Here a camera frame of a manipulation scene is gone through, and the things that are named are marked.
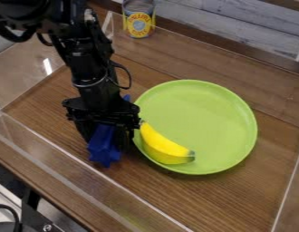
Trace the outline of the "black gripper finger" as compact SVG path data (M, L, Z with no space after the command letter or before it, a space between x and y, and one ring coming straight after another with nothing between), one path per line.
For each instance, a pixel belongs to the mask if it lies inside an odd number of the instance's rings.
M114 133L114 142L119 151L130 151L132 138L134 131L124 126L118 126Z
M76 121L75 126L84 138L84 141L90 142L96 130L96 124L92 121Z

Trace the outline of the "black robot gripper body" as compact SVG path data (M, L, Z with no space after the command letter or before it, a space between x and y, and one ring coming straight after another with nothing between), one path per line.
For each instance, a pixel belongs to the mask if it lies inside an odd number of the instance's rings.
M106 124L126 127L128 130L140 127L140 108L123 97L119 97L106 110L90 109L80 97L67 99L63 106L67 108L68 120L78 126L95 127L98 124Z

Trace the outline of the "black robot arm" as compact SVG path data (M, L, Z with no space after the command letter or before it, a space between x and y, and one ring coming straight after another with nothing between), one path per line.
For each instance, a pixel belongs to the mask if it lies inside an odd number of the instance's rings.
M36 36L56 48L80 93L62 103L68 120L86 140L102 126L112 126L115 148L127 150L140 127L140 108L120 94L130 88L118 80L123 66L111 59L112 40L87 0L0 0L0 36L14 43Z

